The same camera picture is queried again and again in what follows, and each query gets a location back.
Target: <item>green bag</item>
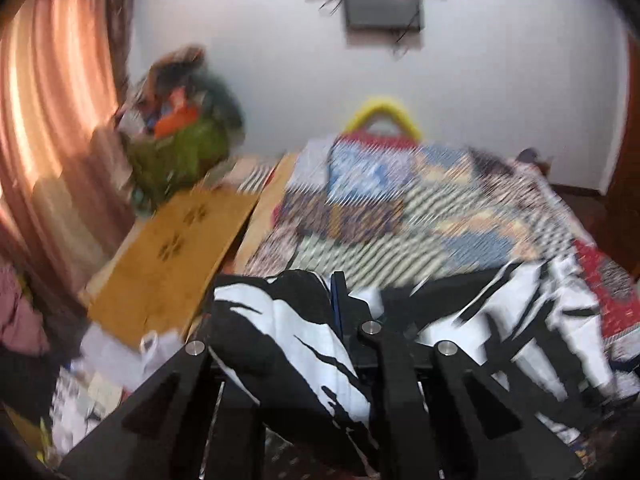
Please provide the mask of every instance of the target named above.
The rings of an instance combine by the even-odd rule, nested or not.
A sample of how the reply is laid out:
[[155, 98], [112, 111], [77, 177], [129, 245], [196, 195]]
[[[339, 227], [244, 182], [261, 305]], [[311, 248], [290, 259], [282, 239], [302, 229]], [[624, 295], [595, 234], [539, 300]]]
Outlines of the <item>green bag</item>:
[[192, 187], [217, 162], [228, 157], [226, 131], [213, 118], [195, 123], [162, 139], [124, 139], [138, 188], [139, 208], [155, 210], [176, 191]]

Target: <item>bed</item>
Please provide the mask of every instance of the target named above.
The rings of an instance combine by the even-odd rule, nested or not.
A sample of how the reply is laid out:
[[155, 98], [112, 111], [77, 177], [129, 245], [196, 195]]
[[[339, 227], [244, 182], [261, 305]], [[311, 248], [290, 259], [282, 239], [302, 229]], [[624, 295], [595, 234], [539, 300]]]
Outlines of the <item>bed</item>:
[[[549, 426], [587, 468], [603, 470], [623, 414], [636, 414], [627, 424], [638, 420], [640, 304], [629, 275], [597, 249], [535, 166], [367, 132], [313, 139], [271, 174], [234, 272], [342, 270], [351, 290], [415, 290], [439, 278], [540, 261], [571, 261], [596, 298], [594, 345], [612, 378], [598, 386], [606, 398], [602, 416], [583, 432]], [[578, 356], [587, 369], [588, 358]], [[273, 438], [274, 449], [286, 445]]]

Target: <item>wooden board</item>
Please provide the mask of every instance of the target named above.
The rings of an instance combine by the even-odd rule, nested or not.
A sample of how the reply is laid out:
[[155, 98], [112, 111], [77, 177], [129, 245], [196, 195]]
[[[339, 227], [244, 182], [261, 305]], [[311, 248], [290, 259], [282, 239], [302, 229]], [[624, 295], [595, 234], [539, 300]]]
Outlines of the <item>wooden board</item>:
[[257, 199], [223, 188], [176, 194], [118, 261], [90, 319], [134, 349], [151, 330], [184, 334]]

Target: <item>orange object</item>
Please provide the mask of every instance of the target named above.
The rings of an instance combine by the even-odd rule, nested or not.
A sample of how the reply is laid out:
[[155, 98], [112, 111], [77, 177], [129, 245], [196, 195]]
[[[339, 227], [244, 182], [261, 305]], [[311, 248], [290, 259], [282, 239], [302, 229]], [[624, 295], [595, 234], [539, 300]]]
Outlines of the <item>orange object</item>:
[[170, 136], [178, 130], [193, 124], [198, 120], [200, 113], [195, 106], [185, 106], [179, 110], [160, 118], [154, 127], [154, 137], [162, 139]]

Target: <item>baseboard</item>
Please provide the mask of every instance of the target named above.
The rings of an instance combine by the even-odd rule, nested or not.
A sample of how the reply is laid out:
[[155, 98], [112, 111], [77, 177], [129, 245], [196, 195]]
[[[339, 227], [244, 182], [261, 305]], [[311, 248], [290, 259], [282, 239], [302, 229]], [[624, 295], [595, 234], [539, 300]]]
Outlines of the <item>baseboard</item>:
[[574, 196], [589, 196], [591, 198], [597, 198], [598, 200], [603, 198], [603, 195], [599, 190], [591, 189], [590, 187], [565, 186], [564, 184], [550, 184], [550, 186], [556, 193], [565, 193]]

